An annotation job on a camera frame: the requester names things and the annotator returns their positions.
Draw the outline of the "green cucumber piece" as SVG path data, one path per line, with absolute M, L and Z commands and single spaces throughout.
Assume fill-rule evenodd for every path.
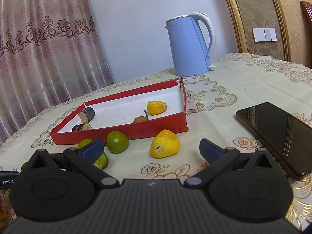
M 27 162 L 23 163 L 22 166 L 21 166 L 21 171 L 23 171 L 23 169 L 26 167 L 27 165 Z

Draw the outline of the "long dark sugarcane piece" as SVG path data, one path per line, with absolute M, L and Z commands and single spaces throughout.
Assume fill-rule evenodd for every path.
M 72 132 L 78 132 L 83 130 L 91 130 L 93 129 L 89 123 L 79 124 L 72 127 Z

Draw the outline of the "green tomato with stem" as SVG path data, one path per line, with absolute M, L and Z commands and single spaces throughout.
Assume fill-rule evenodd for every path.
M 118 154 L 125 151 L 129 146 L 128 137 L 119 131 L 112 131 L 107 135 L 106 147 L 112 153 Z

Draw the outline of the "thick dark sugarcane piece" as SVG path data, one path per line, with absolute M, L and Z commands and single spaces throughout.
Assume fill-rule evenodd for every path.
M 78 117 L 82 124 L 89 123 L 95 117 L 95 111 L 92 107 L 86 107 L 78 113 Z

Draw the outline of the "yellow pepper piece large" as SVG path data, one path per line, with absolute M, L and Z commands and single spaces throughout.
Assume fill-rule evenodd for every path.
M 164 129 L 153 139 L 150 154 L 156 159 L 161 159 L 177 154 L 180 142 L 175 133 Z

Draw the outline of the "brown longan with stem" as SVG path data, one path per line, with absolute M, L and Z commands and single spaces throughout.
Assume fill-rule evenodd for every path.
M 145 115 L 144 116 L 138 116 L 133 120 L 133 123 L 140 123 L 143 121 L 148 121 L 149 120 L 149 116 L 148 116 L 148 112 L 145 110 L 144 111 Z

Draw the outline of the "red shallow cardboard box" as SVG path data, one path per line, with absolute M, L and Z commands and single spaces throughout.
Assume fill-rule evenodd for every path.
M 136 117 L 147 112 L 150 101 L 166 103 L 167 110 L 149 115 L 148 121 L 134 123 Z M 95 111 L 91 129 L 74 132 L 72 128 L 81 123 L 79 113 L 87 107 Z M 83 139 L 105 140 L 112 131 L 122 132 L 128 139 L 155 137 L 164 129 L 182 133 L 188 131 L 186 107 L 183 78 L 176 78 L 84 102 L 59 123 L 50 136 L 57 145 L 74 145 Z

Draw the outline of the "black smartphone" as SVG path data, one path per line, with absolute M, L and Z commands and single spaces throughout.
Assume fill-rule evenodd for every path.
M 311 174 L 311 127 L 265 102 L 240 109 L 236 119 L 275 157 L 294 180 Z

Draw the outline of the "blue electric kettle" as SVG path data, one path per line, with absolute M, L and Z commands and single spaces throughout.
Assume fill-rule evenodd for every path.
M 191 77 L 214 68 L 210 54 L 214 50 L 216 34 L 206 13 L 192 12 L 166 21 L 175 74 Z

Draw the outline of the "pink patterned curtain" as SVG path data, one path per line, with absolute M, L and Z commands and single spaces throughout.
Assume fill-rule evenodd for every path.
M 43 110 L 112 84 L 88 0 L 1 0 L 1 142 Z

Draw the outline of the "white wall switch panel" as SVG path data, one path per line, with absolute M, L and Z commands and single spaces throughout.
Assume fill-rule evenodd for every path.
M 255 42 L 276 42 L 276 30 L 273 27 L 253 28 L 253 37 Z

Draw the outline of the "dark wooden frame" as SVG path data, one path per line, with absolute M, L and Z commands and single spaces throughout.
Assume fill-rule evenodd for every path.
M 300 6 L 307 18 L 309 26 L 312 27 L 312 3 L 306 1 L 300 1 Z

